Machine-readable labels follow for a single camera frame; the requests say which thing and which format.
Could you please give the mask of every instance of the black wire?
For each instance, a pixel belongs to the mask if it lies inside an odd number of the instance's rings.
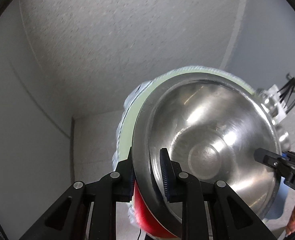
[[[140,229],[140,233],[138,234],[137,240],[140,238],[140,236],[141,236],[141,229]]]

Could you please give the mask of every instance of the triangular cutout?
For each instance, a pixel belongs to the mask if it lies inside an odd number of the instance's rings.
[[[236,229],[245,228],[253,224],[252,219],[245,213],[245,211],[233,198],[227,197],[227,201],[232,213],[233,222]]]
[[[72,203],[71,198],[67,198],[45,221],[45,225],[61,231],[63,229],[67,213]]]

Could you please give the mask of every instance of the shiny metal container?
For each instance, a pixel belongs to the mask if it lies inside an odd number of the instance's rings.
[[[259,97],[221,76],[187,73],[163,82],[143,104],[132,141],[137,184],[155,218],[180,236],[182,205],[164,197],[163,147],[183,171],[206,182],[224,180],[261,219],[268,212],[280,177],[253,153],[259,147],[281,150]]]

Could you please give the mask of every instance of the metal bowl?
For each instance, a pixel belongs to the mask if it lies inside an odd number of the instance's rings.
[[[139,112],[132,141],[137,184],[155,218],[180,236],[182,205],[164,197],[163,147],[200,180],[226,181],[264,218],[280,177],[253,153],[261,147],[280,154],[280,144],[260,102],[241,86],[214,74],[182,74],[157,87]]]

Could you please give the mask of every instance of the textured ceiling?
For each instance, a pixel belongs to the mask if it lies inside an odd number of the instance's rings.
[[[75,116],[122,109],[141,82],[186,65],[219,67],[239,0],[20,0],[44,73]]]

